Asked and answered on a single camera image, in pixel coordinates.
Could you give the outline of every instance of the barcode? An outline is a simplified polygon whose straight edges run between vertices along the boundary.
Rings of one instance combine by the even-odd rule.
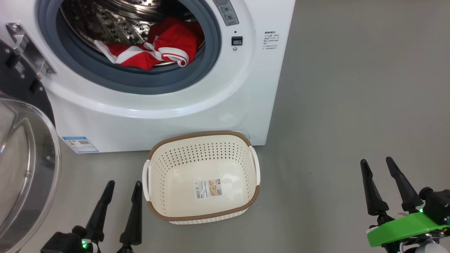
[[[195,187],[195,194],[197,195],[197,198],[200,198],[200,187]]]

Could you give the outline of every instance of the washing machine door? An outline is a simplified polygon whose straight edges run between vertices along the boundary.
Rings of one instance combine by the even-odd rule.
[[[36,72],[0,41],[0,253],[16,253],[52,203],[60,149]]]

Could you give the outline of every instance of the instruction label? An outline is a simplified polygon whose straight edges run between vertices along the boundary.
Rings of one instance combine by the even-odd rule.
[[[277,49],[279,40],[280,40],[280,34],[277,33],[276,31],[264,32],[262,49],[263,50]]]

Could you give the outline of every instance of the white plastic basket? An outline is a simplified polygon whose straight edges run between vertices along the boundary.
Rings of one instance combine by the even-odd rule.
[[[243,214],[259,194],[260,170],[250,142],[232,131],[164,140],[144,164],[148,207],[173,224],[221,221]]]

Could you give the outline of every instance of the red and white clothing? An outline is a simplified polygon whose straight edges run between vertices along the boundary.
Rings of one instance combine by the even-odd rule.
[[[167,18],[161,24],[152,25],[147,41],[139,46],[101,41],[94,44],[112,63],[149,70],[162,61],[175,61],[185,67],[194,60],[203,40],[198,22]]]

